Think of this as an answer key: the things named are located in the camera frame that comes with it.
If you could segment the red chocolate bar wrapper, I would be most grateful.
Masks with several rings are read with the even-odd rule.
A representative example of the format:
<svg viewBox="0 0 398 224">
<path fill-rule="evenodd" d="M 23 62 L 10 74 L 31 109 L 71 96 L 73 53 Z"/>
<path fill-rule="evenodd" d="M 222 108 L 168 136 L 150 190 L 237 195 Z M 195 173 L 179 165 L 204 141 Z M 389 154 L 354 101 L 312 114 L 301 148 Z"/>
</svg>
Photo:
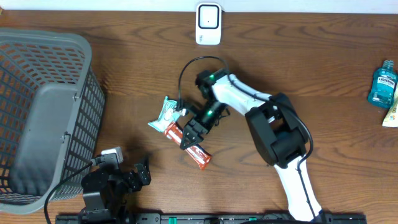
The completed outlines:
<svg viewBox="0 0 398 224">
<path fill-rule="evenodd" d="M 173 121 L 167 126 L 166 130 L 164 131 L 164 135 L 178 145 L 181 145 L 183 129 L 178 125 L 177 122 Z M 189 148 L 185 149 L 185 151 L 198 164 L 201 170 L 206 169 L 212 158 L 212 156 L 207 153 L 200 145 L 190 146 Z"/>
</svg>

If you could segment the mint green snack packet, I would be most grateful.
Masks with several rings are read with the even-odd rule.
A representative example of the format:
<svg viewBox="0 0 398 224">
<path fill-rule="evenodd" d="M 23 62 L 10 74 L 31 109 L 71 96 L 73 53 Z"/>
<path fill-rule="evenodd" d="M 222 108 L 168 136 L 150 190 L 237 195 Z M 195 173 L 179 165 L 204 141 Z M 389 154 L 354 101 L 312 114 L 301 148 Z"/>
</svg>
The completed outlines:
<svg viewBox="0 0 398 224">
<path fill-rule="evenodd" d="M 170 100 L 168 96 L 166 96 L 159 117 L 149 122 L 148 125 L 156 131 L 163 133 L 171 123 L 176 122 L 181 116 L 181 114 L 176 111 L 176 108 L 177 101 Z"/>
</svg>

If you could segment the teal mouthwash bottle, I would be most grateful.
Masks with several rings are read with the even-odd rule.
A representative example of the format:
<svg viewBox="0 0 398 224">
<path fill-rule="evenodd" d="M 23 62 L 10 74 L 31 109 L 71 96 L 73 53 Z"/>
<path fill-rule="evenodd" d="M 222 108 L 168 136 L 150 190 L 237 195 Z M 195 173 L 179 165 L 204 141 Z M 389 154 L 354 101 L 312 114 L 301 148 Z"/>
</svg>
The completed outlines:
<svg viewBox="0 0 398 224">
<path fill-rule="evenodd" d="M 394 61 L 385 60 L 373 74 L 371 91 L 368 95 L 370 104 L 389 109 L 394 102 L 394 92 L 397 85 L 397 73 L 394 71 Z"/>
</svg>

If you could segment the yellow snack bag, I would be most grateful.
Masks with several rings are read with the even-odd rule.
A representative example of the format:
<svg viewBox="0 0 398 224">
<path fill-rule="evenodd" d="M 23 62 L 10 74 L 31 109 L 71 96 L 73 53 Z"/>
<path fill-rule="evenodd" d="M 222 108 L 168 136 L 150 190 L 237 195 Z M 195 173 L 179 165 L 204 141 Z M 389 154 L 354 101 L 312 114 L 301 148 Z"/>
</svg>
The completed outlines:
<svg viewBox="0 0 398 224">
<path fill-rule="evenodd" d="M 398 97 L 398 89 L 396 88 L 396 90 L 394 92 L 394 102 L 382 122 L 383 127 L 386 127 L 386 128 L 397 128 L 398 127 L 397 97 Z"/>
</svg>

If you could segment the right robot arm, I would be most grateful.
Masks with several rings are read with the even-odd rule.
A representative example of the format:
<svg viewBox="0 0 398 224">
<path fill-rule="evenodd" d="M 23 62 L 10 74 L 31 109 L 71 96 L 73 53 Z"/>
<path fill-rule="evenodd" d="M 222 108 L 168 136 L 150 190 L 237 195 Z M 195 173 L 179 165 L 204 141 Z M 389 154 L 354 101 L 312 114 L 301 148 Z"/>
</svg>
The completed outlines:
<svg viewBox="0 0 398 224">
<path fill-rule="evenodd" d="M 214 73 L 205 70 L 197 75 L 195 84 L 206 103 L 198 109 L 178 98 L 177 111 L 193 115 L 183 129 L 181 149 L 201 143 L 203 135 L 210 132 L 227 108 L 236 110 L 245 117 L 262 159 L 277 171 L 289 213 L 298 221 L 319 222 L 323 210 L 307 171 L 313 138 L 289 98 L 282 93 L 270 95 L 257 91 L 227 69 Z"/>
</svg>

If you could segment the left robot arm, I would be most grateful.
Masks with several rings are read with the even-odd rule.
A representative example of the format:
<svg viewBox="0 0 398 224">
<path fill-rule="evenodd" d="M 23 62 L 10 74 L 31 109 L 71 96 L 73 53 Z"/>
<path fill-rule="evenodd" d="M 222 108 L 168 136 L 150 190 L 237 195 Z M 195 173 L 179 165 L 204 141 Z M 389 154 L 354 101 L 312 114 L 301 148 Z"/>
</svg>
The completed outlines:
<svg viewBox="0 0 398 224">
<path fill-rule="evenodd" d="M 149 185 L 149 158 L 135 164 L 134 170 L 123 172 L 115 153 L 93 159 L 99 168 L 81 180 L 85 208 L 78 223 L 135 223 L 136 216 L 127 210 L 124 196 Z"/>
</svg>

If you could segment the white barcode scanner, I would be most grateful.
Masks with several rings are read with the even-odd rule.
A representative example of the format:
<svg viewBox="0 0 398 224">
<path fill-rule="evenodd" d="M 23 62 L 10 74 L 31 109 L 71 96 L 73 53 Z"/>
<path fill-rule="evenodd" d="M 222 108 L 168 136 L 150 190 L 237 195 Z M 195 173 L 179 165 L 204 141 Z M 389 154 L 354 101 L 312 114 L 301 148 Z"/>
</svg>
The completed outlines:
<svg viewBox="0 0 398 224">
<path fill-rule="evenodd" d="M 199 3 L 195 18 L 195 40 L 197 44 L 220 44 L 222 12 L 221 6 L 217 3 Z"/>
</svg>

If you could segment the grey plastic shopping basket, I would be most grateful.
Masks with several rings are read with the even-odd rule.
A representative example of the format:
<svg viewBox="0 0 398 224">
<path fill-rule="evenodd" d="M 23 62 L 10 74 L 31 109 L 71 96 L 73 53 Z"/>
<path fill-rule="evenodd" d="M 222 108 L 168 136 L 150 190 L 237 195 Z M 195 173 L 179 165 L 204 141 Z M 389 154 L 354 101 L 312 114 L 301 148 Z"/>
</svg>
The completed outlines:
<svg viewBox="0 0 398 224">
<path fill-rule="evenodd" d="M 78 195 L 105 97 L 80 35 L 1 29 L 1 211 Z"/>
</svg>

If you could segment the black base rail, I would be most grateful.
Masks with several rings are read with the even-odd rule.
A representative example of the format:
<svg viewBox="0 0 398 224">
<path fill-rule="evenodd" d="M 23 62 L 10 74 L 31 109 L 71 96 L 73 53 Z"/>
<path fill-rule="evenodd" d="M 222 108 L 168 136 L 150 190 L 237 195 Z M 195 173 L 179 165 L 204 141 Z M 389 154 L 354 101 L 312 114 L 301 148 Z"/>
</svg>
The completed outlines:
<svg viewBox="0 0 398 224">
<path fill-rule="evenodd" d="M 367 224 L 365 215 L 353 214 L 332 214 L 323 213 L 316 217 L 313 223 L 323 224 Z M 161 215 L 159 213 L 135 213 L 127 214 L 121 218 L 95 219 L 86 214 L 79 215 L 58 215 L 55 218 L 56 224 L 61 223 L 131 223 L 131 224 L 298 224 L 287 213 L 266 213 L 250 215 Z"/>
</svg>

